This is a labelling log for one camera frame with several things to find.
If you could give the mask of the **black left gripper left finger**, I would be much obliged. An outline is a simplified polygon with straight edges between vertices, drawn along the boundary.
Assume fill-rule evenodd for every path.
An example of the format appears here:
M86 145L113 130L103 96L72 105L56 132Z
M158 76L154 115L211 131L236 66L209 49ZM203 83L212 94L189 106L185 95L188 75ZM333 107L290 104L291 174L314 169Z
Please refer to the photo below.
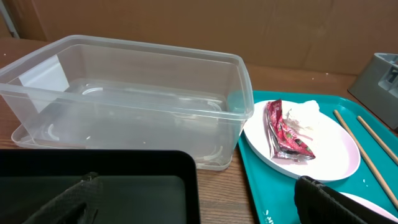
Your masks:
M48 201L24 224L92 224L99 212L103 184L96 172L85 174L76 184Z

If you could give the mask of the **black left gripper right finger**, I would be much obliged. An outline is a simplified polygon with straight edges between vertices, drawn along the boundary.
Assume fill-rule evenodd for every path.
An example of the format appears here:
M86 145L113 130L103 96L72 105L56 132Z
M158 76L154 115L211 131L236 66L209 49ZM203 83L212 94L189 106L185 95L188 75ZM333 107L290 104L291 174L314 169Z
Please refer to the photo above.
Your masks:
M309 176L296 181L294 202L301 224L395 223Z

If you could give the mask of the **large pink plate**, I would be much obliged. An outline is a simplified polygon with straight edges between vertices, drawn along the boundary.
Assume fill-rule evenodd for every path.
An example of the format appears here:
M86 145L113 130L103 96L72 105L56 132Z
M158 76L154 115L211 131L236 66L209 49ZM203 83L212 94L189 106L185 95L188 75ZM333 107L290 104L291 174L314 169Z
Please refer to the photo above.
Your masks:
M361 156L356 143L336 121L320 112L320 125L312 141L299 136L315 153L310 161L296 162L271 158L270 142L264 129L263 113L268 101L254 104L254 114L244 125L244 135L249 148L274 170L294 179L302 175L320 182L333 182L352 176L359 168Z

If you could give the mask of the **red snack wrapper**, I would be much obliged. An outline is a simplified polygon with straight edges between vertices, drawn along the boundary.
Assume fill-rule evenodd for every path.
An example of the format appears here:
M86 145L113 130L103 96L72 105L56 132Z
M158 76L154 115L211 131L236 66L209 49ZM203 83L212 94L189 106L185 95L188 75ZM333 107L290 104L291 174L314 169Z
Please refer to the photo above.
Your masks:
M310 147L283 120L282 100L268 101L263 113L264 129L271 144L271 158L288 159L296 162L316 158Z

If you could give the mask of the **white tissue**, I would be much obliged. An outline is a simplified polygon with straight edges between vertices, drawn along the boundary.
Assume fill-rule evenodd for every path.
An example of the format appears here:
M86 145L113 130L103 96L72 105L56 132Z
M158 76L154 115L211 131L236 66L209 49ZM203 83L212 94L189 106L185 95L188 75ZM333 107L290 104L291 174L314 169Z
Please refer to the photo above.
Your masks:
M284 123L294 132L307 139L314 140L320 125L320 107L315 100L304 103L282 102Z

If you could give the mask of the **wooden chopstick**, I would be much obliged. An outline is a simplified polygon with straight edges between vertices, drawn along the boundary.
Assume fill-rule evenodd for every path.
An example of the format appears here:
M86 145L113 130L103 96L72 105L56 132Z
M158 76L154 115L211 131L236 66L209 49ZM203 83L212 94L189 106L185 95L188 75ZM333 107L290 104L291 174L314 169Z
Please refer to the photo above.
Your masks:
M367 122L361 117L357 116L357 120L362 124L362 126L367 130L367 132L374 138L374 140L382 147L385 153L398 165L398 158L392 149L376 134L376 132L368 125Z
M370 171L373 173L373 176L375 176L376 180L378 181L379 185L382 187L382 189L385 191L386 195L388 196L389 200L392 202L392 204L395 206L397 209L397 198L394 195L393 191L391 188L388 186L387 182L384 180L383 176L381 173L378 171L377 167L374 165L370 157L367 155L366 151L363 149L362 145L360 145L359 141L356 139L355 135L353 132L350 130L349 126L346 124L344 121L343 117L340 115L338 110L334 110L333 114L339 121L339 123L342 125L342 127L348 132L348 134L351 136L353 141L356 143L360 155L365 161L366 165L369 167Z

